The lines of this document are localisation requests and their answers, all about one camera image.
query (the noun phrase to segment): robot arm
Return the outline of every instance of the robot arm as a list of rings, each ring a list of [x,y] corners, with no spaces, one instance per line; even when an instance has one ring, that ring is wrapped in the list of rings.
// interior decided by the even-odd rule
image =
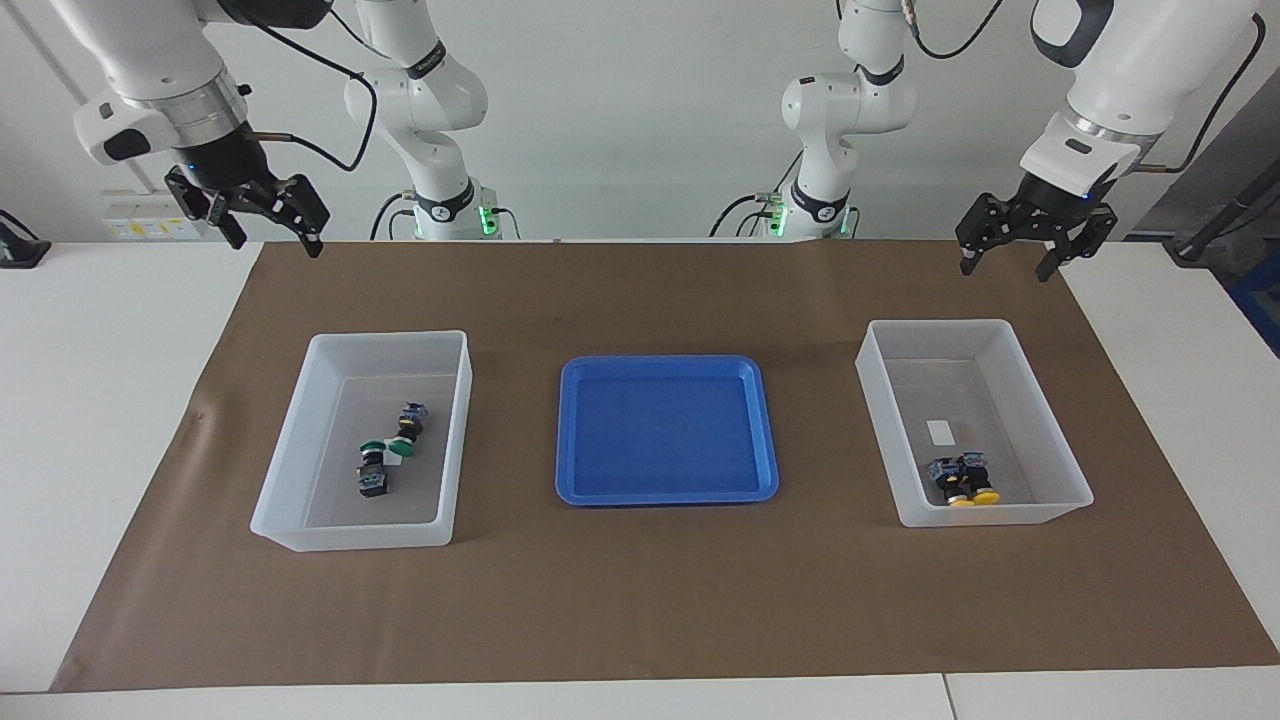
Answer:
[[[1066,106],[1027,154],[1007,201],[983,193],[956,227],[961,270],[1014,240],[1052,241],[1037,268],[1092,258],[1116,224],[1102,202],[1169,129],[1178,106],[1230,51],[1260,0],[1038,0],[1032,35],[1041,54],[1070,68]],[[1071,231],[1079,228],[1073,238]]]
[[[365,73],[378,91],[375,131],[404,161],[417,200],[417,234],[475,240],[497,233],[486,210],[493,191],[467,176],[462,151],[444,131],[476,127],[489,96],[475,73],[453,59],[420,0],[356,0],[369,44],[394,67]],[[370,99],[347,86],[347,110],[360,122]]]
[[[111,164],[170,150],[165,176],[191,219],[207,220],[239,249],[234,211],[289,228],[320,254],[329,211],[305,176],[276,178],[252,135],[244,95],[204,35],[207,22],[310,28],[332,0],[52,0],[97,58],[109,88],[76,113],[81,143]]]
[[[804,143],[804,156],[783,195],[782,234],[833,234],[858,164],[845,136],[892,132],[911,120],[916,92],[902,76],[906,33],[900,0],[846,0],[840,46],[854,72],[804,77],[787,87],[782,117]]]

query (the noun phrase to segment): blue tray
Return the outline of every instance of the blue tray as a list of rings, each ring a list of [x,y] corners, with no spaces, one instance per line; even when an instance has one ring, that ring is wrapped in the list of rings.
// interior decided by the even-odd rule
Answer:
[[[739,355],[579,357],[556,492],[577,506],[763,502],[778,491],[760,368]]]

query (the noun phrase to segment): brown paper mat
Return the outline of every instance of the brown paper mat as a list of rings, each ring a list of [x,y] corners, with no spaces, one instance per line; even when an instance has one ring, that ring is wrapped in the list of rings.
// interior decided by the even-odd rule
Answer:
[[[270,245],[54,689],[1276,664],[1070,291],[1034,282],[1041,254],[964,279],[941,242],[333,245],[316,263]],[[1096,503],[900,527],[854,369],[877,318],[1011,320]],[[475,368],[453,544],[251,534],[311,336],[445,328]],[[563,505],[561,366],[668,352],[759,363],[778,495]]]

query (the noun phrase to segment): white table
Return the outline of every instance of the white table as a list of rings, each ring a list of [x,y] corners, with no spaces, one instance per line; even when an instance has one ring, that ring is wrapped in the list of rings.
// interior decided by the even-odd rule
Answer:
[[[61,245],[37,272],[0,274],[0,691],[49,685],[257,250]],[[1176,269],[1158,247],[1111,245],[1065,274],[1280,638],[1280,361],[1207,273]],[[0,697],[6,720],[1271,719],[1277,708],[1277,667]]]

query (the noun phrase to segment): white plastic container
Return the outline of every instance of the white plastic container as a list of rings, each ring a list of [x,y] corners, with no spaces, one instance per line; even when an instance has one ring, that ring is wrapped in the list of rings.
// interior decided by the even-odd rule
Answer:
[[[300,552],[448,544],[470,400],[463,332],[316,336],[250,529]],[[425,432],[366,498],[360,446],[394,436],[404,402],[426,406]]]
[[[1029,525],[1093,502],[1007,322],[876,320],[858,375],[904,525]],[[929,480],[966,451],[986,454],[1000,505],[948,507]]]

